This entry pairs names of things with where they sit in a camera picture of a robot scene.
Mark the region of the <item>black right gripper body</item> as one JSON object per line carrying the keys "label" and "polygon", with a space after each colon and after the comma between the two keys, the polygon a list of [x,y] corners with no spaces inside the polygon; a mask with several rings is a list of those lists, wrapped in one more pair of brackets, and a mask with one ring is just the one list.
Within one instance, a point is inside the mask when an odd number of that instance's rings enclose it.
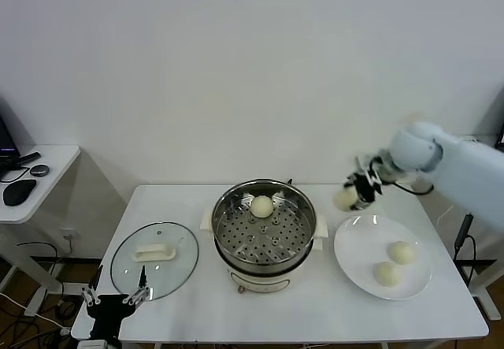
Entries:
{"label": "black right gripper body", "polygon": [[382,182],[375,171],[355,173],[355,189],[361,204],[371,204],[378,195],[382,195]]}

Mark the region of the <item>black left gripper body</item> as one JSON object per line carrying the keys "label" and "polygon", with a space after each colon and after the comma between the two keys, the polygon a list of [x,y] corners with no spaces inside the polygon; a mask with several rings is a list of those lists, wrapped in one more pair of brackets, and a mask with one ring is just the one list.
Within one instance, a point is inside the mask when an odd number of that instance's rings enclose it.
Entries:
{"label": "black left gripper body", "polygon": [[135,305],[128,297],[120,295],[100,295],[99,302],[87,305],[87,315],[94,319],[90,331],[91,340],[118,340],[122,321],[135,313]]}

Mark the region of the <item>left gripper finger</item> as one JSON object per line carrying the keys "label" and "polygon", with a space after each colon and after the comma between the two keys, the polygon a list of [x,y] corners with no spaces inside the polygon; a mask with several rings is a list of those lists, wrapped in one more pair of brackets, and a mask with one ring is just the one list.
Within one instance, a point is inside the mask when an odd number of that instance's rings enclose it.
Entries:
{"label": "left gripper finger", "polygon": [[143,265],[139,277],[137,290],[123,299],[122,303],[128,306],[140,306],[150,295],[150,288],[147,286],[146,268]]}
{"label": "left gripper finger", "polygon": [[97,306],[101,300],[99,295],[96,292],[96,288],[98,286],[100,276],[102,274],[103,265],[100,265],[96,270],[94,276],[91,278],[88,284],[85,284],[81,288],[81,295],[83,296],[84,302],[88,306]]}

